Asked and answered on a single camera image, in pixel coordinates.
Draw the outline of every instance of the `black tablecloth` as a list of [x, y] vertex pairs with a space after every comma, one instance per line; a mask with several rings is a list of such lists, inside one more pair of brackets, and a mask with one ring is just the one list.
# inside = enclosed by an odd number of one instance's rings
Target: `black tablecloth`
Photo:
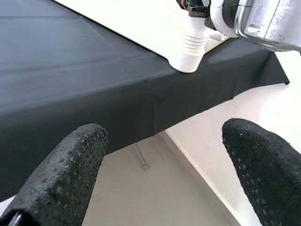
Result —
[[59, 141], [98, 123], [116, 151], [253, 87], [289, 83], [274, 53], [229, 40], [183, 74], [49, 0], [0, 6], [0, 200]]

